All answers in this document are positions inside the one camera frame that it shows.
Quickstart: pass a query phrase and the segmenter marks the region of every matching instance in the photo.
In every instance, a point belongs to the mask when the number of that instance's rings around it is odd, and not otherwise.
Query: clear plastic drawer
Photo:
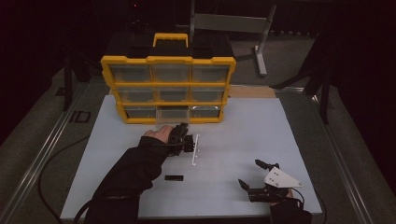
[[[151,66],[156,82],[188,82],[190,67],[182,63],[154,64]]]
[[[146,64],[111,64],[116,82],[150,82],[149,66]]]
[[[191,80],[193,82],[225,82],[229,65],[193,65]]]
[[[157,107],[157,122],[189,122],[189,107],[187,105],[162,105]]]
[[[146,103],[154,101],[154,94],[151,87],[121,87],[117,88],[117,91],[123,103]]]
[[[224,89],[223,87],[191,87],[191,100],[193,102],[221,102]]]
[[[155,96],[161,102],[185,102],[188,100],[188,87],[156,87]]]
[[[217,118],[220,106],[192,105],[190,106],[191,118]]]
[[[125,106],[129,119],[155,119],[155,106]]]

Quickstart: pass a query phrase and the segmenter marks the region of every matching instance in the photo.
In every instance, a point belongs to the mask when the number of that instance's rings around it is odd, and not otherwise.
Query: dark background
[[[196,11],[265,17],[267,5],[197,0]],[[318,35],[305,66],[329,54],[336,59],[332,84],[394,192],[395,14],[395,1],[289,1],[279,3],[272,25],[276,34]],[[0,144],[49,88],[66,52],[99,62],[114,32],[174,32],[175,24],[189,24],[189,16],[187,0],[2,1]],[[77,76],[84,72],[97,75]]]

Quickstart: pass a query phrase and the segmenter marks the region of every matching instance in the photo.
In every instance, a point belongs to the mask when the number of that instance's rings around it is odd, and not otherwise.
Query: small black object
[[[194,151],[192,135],[186,135],[189,131],[188,126],[187,123],[180,123],[169,133],[169,156],[178,156],[182,150],[184,152]]]
[[[265,162],[263,162],[263,161],[261,161],[261,160],[255,160],[255,162],[256,162],[256,165],[260,166],[260,167],[261,167],[262,169],[264,169],[264,170],[268,169],[269,171],[271,171],[272,168],[274,168],[274,167],[276,167],[277,169],[279,169],[279,164],[277,164],[277,163],[275,163],[275,164],[268,164],[268,163],[265,163]]]
[[[184,176],[183,175],[166,175],[165,180],[170,180],[170,181],[183,181]]]

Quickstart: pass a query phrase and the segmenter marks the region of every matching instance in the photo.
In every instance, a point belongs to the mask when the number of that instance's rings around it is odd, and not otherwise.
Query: metal stand
[[[321,86],[321,96],[320,96],[320,109],[319,113],[320,116],[323,119],[323,122],[325,124],[328,124],[328,118],[327,118],[327,108],[329,104],[329,90],[330,90],[330,81],[332,77],[332,72],[333,72],[333,67],[334,63],[331,61],[332,59],[328,57],[326,60],[324,60],[323,64],[319,64],[314,67],[310,68],[302,68],[300,72],[297,74],[295,77],[291,77],[288,80],[285,80],[279,84],[270,86],[273,89],[283,89],[288,87],[290,84],[293,84],[294,82],[301,80],[305,77],[310,77],[308,80],[308,83],[304,87],[304,93],[306,95],[312,95],[314,96],[320,86]]]
[[[267,71],[265,68],[264,58],[262,57],[262,51],[271,28],[275,11],[276,5],[273,4],[271,5],[267,18],[200,14],[195,13],[195,0],[191,0],[190,41],[192,41],[195,29],[262,34],[260,45],[255,46],[255,54],[260,70],[260,76],[266,77]]]

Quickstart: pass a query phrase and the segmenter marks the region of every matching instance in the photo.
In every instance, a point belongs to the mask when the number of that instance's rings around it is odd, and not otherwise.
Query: white table surface
[[[115,100],[106,96],[81,159],[61,218],[74,218],[107,172],[129,147],[135,147],[146,130],[155,125],[125,124]],[[267,203],[251,203],[238,178],[251,188],[262,188],[268,170],[255,160],[279,163],[280,169],[303,183],[304,209],[321,213],[304,161],[277,98],[230,98],[224,121],[192,124],[199,134],[196,165],[192,153],[168,158],[163,173],[140,200],[139,217],[257,217],[269,216]],[[165,181],[165,175],[184,175],[183,181]]]

